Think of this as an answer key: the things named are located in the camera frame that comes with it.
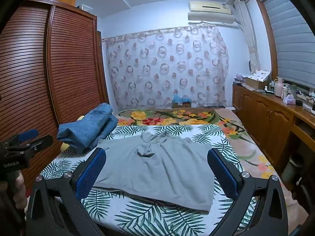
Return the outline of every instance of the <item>bottle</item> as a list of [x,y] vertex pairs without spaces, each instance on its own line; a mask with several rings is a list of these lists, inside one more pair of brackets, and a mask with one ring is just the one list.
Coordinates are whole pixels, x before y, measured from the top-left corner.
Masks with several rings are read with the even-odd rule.
[[282,96],[282,90],[283,90],[283,80],[282,80],[282,78],[278,78],[276,80],[278,80],[278,82],[275,84],[275,95],[277,97],[281,97]]
[[270,91],[275,92],[275,82],[271,81],[271,89]]
[[288,96],[288,87],[283,86],[283,100]]

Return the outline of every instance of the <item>window blind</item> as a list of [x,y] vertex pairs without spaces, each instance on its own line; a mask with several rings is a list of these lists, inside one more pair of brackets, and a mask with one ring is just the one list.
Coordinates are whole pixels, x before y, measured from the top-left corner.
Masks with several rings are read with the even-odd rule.
[[290,0],[260,0],[276,43],[278,76],[315,88],[315,36]]

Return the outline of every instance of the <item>air conditioner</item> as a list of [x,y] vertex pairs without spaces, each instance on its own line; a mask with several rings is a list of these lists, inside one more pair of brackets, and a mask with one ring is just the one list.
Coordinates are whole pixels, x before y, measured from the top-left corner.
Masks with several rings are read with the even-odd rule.
[[208,1],[190,1],[188,20],[233,24],[234,16],[229,5]]

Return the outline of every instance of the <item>blue denim jeans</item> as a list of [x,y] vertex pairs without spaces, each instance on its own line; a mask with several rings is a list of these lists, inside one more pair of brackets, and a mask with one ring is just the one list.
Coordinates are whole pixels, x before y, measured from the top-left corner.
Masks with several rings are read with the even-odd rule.
[[87,113],[82,120],[59,125],[57,139],[69,144],[78,154],[93,149],[100,138],[106,138],[116,127],[118,119],[112,108],[103,103]]

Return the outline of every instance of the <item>blue gripper pad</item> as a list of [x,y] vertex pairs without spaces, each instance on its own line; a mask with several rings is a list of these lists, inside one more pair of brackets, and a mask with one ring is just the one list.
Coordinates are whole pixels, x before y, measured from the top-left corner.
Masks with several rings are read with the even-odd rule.
[[25,141],[31,140],[38,136],[38,131],[36,129],[31,129],[19,134],[19,142],[23,143]]
[[75,196],[77,200],[87,198],[97,177],[105,165],[106,152],[103,149],[100,149],[98,153],[92,157],[92,160],[89,161],[88,159],[85,162],[89,162],[89,164],[76,181]]
[[213,149],[208,151],[207,159],[213,174],[224,191],[224,194],[228,198],[235,200],[238,197],[237,181],[234,179],[231,172]]

